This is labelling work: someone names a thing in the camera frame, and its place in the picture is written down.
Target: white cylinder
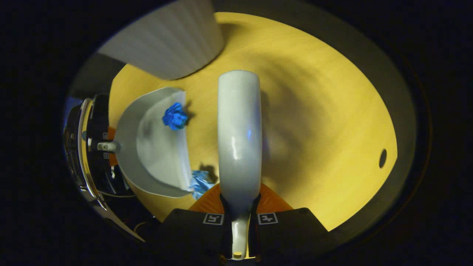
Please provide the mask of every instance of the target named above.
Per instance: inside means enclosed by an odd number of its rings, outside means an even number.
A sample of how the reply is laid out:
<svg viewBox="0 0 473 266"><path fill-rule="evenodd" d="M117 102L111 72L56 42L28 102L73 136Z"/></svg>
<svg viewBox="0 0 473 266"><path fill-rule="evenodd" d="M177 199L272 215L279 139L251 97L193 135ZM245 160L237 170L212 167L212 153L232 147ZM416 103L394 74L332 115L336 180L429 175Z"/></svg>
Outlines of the white cylinder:
<svg viewBox="0 0 473 266"><path fill-rule="evenodd" d="M174 80L202 68L222 48L210 0L177 0L134 21L98 52Z"/></svg>
<svg viewBox="0 0 473 266"><path fill-rule="evenodd" d="M261 186L261 98L256 74L234 70L219 77L217 123L220 189L236 217L250 210Z"/></svg>

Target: wire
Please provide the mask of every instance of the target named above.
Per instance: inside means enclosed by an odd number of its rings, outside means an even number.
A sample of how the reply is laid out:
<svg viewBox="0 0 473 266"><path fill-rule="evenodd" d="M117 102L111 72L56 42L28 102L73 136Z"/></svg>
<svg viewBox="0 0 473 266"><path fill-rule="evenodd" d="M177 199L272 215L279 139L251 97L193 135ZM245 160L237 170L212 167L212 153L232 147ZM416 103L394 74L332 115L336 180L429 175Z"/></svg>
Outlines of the wire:
<svg viewBox="0 0 473 266"><path fill-rule="evenodd" d="M136 233L136 229L137 229L140 225L143 225L143 224L146 224L146 223L148 223L148 222L140 222L139 224L137 224L137 225L135 226L135 229L133 229L133 231Z"/></svg>
<svg viewBox="0 0 473 266"><path fill-rule="evenodd" d="M133 198L133 197L136 197L136 195L128 195L128 196L113 195L113 194L109 194L107 192L103 192L103 191L100 191L100 190L98 190L98 192L101 193L101 194L107 195L109 197L115 197L115 198Z"/></svg>

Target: blue crumpled paper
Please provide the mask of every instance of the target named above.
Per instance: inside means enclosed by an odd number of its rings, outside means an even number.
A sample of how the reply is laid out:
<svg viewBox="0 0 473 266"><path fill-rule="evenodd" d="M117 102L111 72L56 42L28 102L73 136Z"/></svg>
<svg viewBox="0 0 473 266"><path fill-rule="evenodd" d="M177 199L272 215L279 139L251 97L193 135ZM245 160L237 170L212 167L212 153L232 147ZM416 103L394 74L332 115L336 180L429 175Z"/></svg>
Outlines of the blue crumpled paper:
<svg viewBox="0 0 473 266"><path fill-rule="evenodd" d="M183 129L188 116L182 110L180 103L174 103L169 107L163 116L164 125L168 125L172 130Z"/></svg>
<svg viewBox="0 0 473 266"><path fill-rule="evenodd" d="M191 188L194 189L192 197L196 200L215 185L207 171L192 171L192 177Z"/></svg>

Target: wooden table surface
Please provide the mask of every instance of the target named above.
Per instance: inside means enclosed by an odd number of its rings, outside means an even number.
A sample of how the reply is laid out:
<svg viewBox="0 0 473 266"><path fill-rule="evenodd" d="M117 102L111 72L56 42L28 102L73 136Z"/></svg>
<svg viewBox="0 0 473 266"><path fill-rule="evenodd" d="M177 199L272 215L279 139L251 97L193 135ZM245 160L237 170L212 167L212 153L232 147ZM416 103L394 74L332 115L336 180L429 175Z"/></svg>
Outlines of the wooden table surface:
<svg viewBox="0 0 473 266"><path fill-rule="evenodd" d="M292 207L309 208L332 230L373 197L394 166L396 137L386 106L353 63L316 37L257 16L215 16L226 46L196 73L162 80L131 65L118 73L110 92L110 126L116 127L139 96L181 88L193 114L187 126L191 168L213 166L218 176L218 77L252 71L262 94L263 183ZM380 168L383 149L387 158ZM131 188L160 221L195 202L190 195L167 198Z"/></svg>

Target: crumpled paper ball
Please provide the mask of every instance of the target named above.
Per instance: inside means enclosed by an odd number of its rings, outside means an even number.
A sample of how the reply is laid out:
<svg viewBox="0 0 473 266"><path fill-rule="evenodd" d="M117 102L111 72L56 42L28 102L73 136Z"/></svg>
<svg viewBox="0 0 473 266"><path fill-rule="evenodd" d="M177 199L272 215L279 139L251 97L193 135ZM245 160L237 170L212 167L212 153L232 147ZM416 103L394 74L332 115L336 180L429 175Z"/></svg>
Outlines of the crumpled paper ball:
<svg viewBox="0 0 473 266"><path fill-rule="evenodd" d="M172 130L183 129L188 116L182 110L180 103L174 103L169 107L163 116L164 125L168 125Z"/></svg>
<svg viewBox="0 0 473 266"><path fill-rule="evenodd" d="M194 189L192 197L196 200L215 185L207 171L192 171L192 177L191 188Z"/></svg>

